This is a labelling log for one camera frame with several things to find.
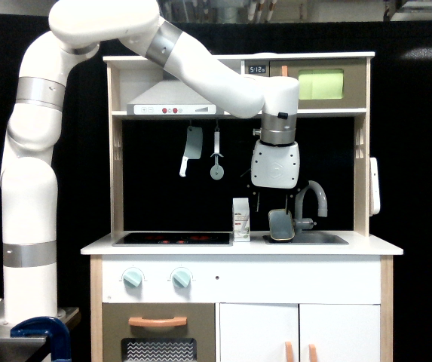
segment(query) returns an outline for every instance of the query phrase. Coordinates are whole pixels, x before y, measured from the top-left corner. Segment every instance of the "black induction hob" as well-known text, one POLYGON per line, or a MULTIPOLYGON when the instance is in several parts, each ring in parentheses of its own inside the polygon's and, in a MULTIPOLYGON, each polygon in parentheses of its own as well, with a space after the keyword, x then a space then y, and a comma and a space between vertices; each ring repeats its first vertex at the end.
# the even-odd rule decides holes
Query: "black induction hob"
POLYGON ((131 232, 113 244, 119 246, 231 245, 231 232, 131 232))

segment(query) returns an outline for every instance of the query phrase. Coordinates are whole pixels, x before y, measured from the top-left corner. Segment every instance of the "hanging cleaver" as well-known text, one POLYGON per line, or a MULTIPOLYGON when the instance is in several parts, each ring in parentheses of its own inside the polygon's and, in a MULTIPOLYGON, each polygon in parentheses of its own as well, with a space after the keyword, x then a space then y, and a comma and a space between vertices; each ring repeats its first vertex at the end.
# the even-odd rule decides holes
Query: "hanging cleaver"
POLYGON ((187 170, 188 160, 198 160, 201 158, 202 152, 202 128, 200 127, 187 127, 187 142, 185 143, 184 156, 180 165, 179 175, 185 177, 185 170, 187 170))

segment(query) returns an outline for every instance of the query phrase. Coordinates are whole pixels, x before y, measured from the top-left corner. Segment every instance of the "digital clock display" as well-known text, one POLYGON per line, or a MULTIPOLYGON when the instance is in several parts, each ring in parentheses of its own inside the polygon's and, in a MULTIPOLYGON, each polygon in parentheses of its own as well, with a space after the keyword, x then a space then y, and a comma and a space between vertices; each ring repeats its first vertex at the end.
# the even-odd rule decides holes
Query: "digital clock display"
POLYGON ((248 66, 249 74, 266 73, 266 66, 248 66))

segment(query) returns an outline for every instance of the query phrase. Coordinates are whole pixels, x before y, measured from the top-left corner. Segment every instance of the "control knob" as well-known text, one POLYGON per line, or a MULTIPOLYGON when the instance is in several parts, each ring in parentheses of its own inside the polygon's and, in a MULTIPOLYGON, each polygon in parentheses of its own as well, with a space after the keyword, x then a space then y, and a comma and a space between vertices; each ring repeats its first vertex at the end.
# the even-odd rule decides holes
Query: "control knob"
POLYGON ((138 268, 129 268, 122 276, 125 285, 131 288, 137 288, 142 283, 143 273, 138 268))
POLYGON ((172 284, 178 288, 186 288, 191 283, 192 274, 187 268, 177 268, 170 276, 172 284))

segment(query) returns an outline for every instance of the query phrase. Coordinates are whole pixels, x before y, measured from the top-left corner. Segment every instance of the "oven door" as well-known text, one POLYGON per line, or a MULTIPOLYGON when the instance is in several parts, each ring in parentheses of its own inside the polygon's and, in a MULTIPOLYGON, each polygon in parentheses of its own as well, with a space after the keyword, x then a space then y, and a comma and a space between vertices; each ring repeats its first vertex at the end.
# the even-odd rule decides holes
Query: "oven door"
POLYGON ((103 303, 103 362, 215 362, 215 318, 207 303, 103 303))

